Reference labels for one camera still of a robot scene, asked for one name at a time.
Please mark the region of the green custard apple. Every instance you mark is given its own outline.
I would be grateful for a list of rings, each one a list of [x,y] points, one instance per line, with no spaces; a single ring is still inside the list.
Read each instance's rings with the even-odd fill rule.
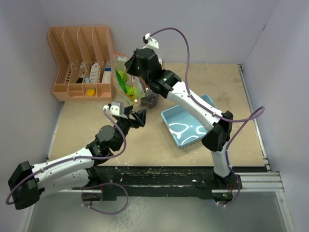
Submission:
[[[126,83],[128,80],[128,75],[122,70],[118,70],[117,72],[119,73],[121,79]]]

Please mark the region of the yellow-green custard apple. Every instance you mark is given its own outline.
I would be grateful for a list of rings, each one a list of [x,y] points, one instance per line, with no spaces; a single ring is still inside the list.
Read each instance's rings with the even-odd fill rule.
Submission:
[[[140,91],[136,87],[132,87],[130,85],[126,86],[126,94],[133,98],[138,98],[140,96]]]

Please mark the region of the green chili pepper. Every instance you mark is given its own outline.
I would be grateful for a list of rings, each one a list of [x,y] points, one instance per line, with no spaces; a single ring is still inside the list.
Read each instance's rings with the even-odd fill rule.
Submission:
[[[121,87],[122,91],[124,93],[126,93],[126,83],[121,79],[119,73],[117,72],[118,70],[116,70],[116,78],[117,78],[117,81],[118,81],[118,84],[119,86]]]

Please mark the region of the light blue plastic basket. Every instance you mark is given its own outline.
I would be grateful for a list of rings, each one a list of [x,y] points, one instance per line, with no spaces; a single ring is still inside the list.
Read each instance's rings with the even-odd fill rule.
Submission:
[[[196,118],[179,105],[162,111],[161,116],[179,149],[200,141],[208,132]]]

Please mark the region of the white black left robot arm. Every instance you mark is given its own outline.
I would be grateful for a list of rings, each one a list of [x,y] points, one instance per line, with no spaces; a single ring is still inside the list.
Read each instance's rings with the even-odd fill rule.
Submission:
[[[135,112],[128,106],[117,112],[115,106],[106,105],[103,113],[112,124],[103,126],[86,147],[53,161],[18,164],[8,180],[5,203],[21,210],[54,192],[97,188],[99,177],[92,170],[125,152],[129,130],[145,126],[147,111]]]

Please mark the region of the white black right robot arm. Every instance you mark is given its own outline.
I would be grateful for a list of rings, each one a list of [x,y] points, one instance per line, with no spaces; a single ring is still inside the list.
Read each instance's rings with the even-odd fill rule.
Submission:
[[[138,76],[156,94],[168,99],[190,113],[207,131],[202,138],[202,144],[211,151],[215,185],[226,189],[232,183],[229,175],[229,158],[225,148],[230,140],[233,114],[211,107],[198,95],[186,89],[185,82],[173,71],[162,68],[157,54],[150,48],[136,49],[132,57],[125,62],[126,72]]]

